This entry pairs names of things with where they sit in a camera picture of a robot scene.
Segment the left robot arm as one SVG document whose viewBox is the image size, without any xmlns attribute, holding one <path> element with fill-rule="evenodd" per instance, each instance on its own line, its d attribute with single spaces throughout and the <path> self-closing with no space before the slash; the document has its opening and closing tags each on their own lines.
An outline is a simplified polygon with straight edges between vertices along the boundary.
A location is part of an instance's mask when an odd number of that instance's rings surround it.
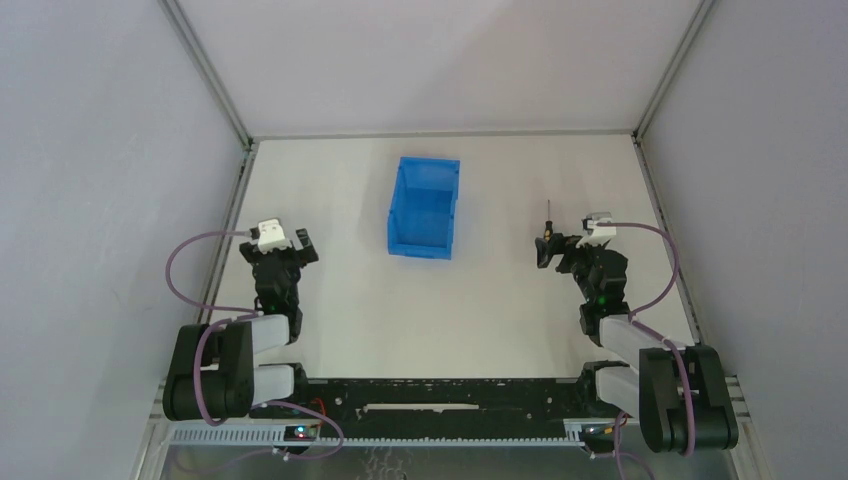
<svg viewBox="0 0 848 480">
<path fill-rule="evenodd" d="M 229 318 L 180 328 L 163 393 L 171 421 L 217 426 L 246 416 L 256 401 L 255 354 L 299 339 L 298 284 L 303 269 L 319 259 L 308 231 L 297 230 L 298 246 L 269 225 L 238 235 L 244 240 L 239 253 L 251 268 L 254 303 L 231 308 Z"/>
</svg>

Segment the black yellow screwdriver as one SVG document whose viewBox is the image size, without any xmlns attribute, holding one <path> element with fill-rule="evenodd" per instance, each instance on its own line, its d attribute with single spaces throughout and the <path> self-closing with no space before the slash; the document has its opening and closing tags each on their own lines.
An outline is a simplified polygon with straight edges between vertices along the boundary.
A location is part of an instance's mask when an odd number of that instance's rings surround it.
<svg viewBox="0 0 848 480">
<path fill-rule="evenodd" d="M 543 239 L 545 242 L 549 242 L 553 234 L 553 222 L 551 219 L 551 202 L 550 200 L 546 201 L 546 220 L 544 226 Z"/>
</svg>

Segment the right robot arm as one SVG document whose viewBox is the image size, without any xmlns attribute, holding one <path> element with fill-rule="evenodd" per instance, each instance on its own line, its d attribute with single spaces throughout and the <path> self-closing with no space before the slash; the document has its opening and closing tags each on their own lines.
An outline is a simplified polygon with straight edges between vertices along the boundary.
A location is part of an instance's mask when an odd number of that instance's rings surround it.
<svg viewBox="0 0 848 480">
<path fill-rule="evenodd" d="M 641 322 L 625 299 L 629 261 L 606 243 L 546 229 L 536 238 L 537 266 L 554 259 L 584 299 L 581 331 L 619 362 L 590 375 L 598 400 L 634 417 L 648 447 L 681 455 L 730 450 L 739 426 L 718 352 L 676 342 Z"/>
</svg>

